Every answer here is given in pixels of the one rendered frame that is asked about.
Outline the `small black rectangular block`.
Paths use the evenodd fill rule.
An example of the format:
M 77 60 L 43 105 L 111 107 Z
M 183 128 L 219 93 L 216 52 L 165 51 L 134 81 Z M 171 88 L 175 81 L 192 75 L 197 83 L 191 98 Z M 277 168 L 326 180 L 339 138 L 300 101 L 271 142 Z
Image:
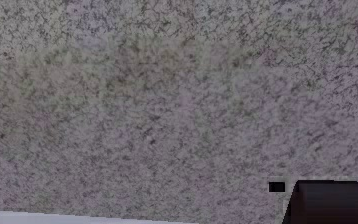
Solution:
M 285 192 L 286 184 L 284 182 L 270 182 L 269 183 L 270 192 Z

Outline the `dark brown cabinet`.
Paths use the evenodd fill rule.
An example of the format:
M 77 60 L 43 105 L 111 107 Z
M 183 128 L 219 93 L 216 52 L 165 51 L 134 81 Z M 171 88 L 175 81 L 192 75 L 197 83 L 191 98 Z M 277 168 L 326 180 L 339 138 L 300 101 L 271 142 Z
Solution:
M 298 180 L 282 224 L 358 224 L 358 182 Z

